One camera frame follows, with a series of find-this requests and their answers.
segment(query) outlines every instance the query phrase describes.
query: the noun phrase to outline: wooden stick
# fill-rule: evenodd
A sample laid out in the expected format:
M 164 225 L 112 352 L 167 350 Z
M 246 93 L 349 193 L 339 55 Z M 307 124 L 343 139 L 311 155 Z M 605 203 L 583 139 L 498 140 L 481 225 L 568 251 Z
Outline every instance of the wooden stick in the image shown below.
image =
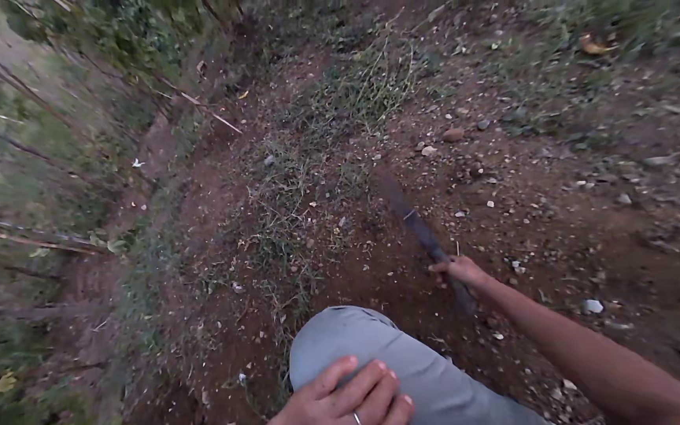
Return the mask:
M 57 244 L 48 244 L 46 242 L 40 242 L 40 241 L 37 241 L 37 240 L 25 239 L 23 237 L 5 235 L 3 233 L 0 233 L 0 239 L 11 240 L 13 242 L 18 242 L 20 244 L 25 244 L 25 245 L 41 246 L 43 248 L 54 248 L 54 249 L 63 249 L 65 251 L 74 251 L 76 253 L 83 253 L 83 254 L 88 254 L 88 255 L 91 255 L 91 256 L 94 256 L 98 253 L 97 251 L 88 251 L 86 249 L 73 248 L 72 246 L 62 246 L 62 245 L 57 245 Z

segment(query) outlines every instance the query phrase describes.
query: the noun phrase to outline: finger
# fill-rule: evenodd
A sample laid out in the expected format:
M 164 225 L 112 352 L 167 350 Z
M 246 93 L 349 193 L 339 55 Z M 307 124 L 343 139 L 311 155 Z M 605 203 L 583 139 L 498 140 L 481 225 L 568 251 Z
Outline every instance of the finger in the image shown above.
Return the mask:
M 413 417 L 413 411 L 413 400 L 408 395 L 401 394 L 395 397 L 390 413 L 382 425 L 406 425 Z
M 395 390 L 400 384 L 395 372 L 389 371 L 387 376 L 383 377 L 356 409 L 356 414 L 363 425 L 379 425 L 384 420 L 395 396 Z
M 307 391 L 311 394 L 311 398 L 314 400 L 324 399 L 332 391 L 335 391 L 338 382 L 344 376 L 353 373 L 356 367 L 358 367 L 358 357 L 355 355 L 346 355 L 330 364 L 315 380 L 306 386 Z
M 429 271 L 437 273 L 447 273 L 449 267 L 450 265 L 447 262 L 439 262 L 437 264 L 429 266 Z
M 349 414 L 353 409 L 358 408 L 384 375 L 387 373 L 387 365 L 379 360 L 369 362 L 364 369 L 359 372 L 343 388 L 333 392 L 329 397 L 329 409 L 335 418 L 341 418 Z

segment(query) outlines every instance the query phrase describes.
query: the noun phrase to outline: machete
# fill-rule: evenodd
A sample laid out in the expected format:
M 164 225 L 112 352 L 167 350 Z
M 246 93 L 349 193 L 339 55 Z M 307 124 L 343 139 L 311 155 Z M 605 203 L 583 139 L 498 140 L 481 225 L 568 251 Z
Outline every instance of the machete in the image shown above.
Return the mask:
M 411 205 L 406 202 L 401 186 L 397 181 L 391 176 L 385 176 L 383 181 L 390 200 L 390 207 L 402 218 L 406 227 L 413 231 L 413 234 L 419 239 L 421 247 L 424 248 L 429 255 L 429 258 L 434 262 L 452 261 L 442 250 L 442 246 L 440 246 L 437 237 L 434 236 L 434 233 L 424 222 L 424 219 L 421 218 L 415 208 L 411 207 Z M 476 310 L 476 302 L 471 294 L 468 293 L 466 286 L 450 276 L 447 276 L 447 280 L 453 288 L 458 309 L 468 315 L 473 315 Z

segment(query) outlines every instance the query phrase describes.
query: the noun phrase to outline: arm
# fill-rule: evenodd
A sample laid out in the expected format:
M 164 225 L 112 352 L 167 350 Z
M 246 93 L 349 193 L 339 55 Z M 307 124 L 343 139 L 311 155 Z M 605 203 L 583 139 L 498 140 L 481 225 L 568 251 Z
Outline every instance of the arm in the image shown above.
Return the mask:
M 466 257 L 431 266 L 464 282 L 480 301 L 505 314 L 563 375 L 612 418 L 680 424 L 680 382 L 605 336 L 535 303 Z

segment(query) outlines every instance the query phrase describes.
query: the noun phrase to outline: hand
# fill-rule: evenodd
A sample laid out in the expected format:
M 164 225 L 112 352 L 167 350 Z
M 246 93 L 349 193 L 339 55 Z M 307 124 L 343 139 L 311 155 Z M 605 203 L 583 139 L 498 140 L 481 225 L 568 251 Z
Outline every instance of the hand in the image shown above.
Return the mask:
M 294 394 L 267 425 L 357 425 L 354 412 L 362 425 L 406 425 L 413 415 L 413 401 L 408 395 L 395 396 L 401 382 L 383 362 L 370 362 L 350 382 L 335 389 L 356 366 L 355 356 L 330 364 Z
M 484 270 L 479 268 L 475 262 L 466 256 L 449 256 L 450 261 L 441 262 L 429 266 L 430 272 L 447 273 L 463 282 L 469 289 L 485 285 L 492 280 L 492 276 L 487 275 Z M 442 281 L 442 277 L 438 275 L 438 282 Z

